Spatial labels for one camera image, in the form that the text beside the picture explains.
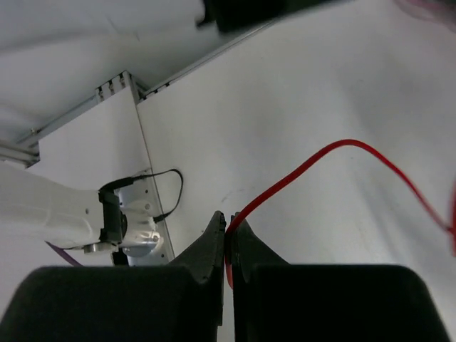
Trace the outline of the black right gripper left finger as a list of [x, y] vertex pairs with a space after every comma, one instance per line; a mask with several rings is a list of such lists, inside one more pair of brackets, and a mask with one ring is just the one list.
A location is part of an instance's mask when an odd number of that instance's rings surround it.
[[7, 308], [7, 340], [215, 341], [225, 227], [215, 212], [204, 233], [164, 266], [33, 271]]

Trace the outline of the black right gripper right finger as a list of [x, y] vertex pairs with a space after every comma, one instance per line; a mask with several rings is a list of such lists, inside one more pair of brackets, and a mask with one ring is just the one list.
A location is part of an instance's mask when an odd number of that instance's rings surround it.
[[237, 341], [448, 341], [425, 282], [394, 264], [290, 264], [228, 233]]

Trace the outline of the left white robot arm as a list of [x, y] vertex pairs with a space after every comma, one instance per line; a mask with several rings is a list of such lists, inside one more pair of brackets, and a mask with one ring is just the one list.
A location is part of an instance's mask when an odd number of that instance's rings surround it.
[[86, 254], [154, 249], [162, 244], [146, 202], [124, 207], [115, 191], [127, 177], [99, 190], [78, 190], [1, 163], [1, 229]]

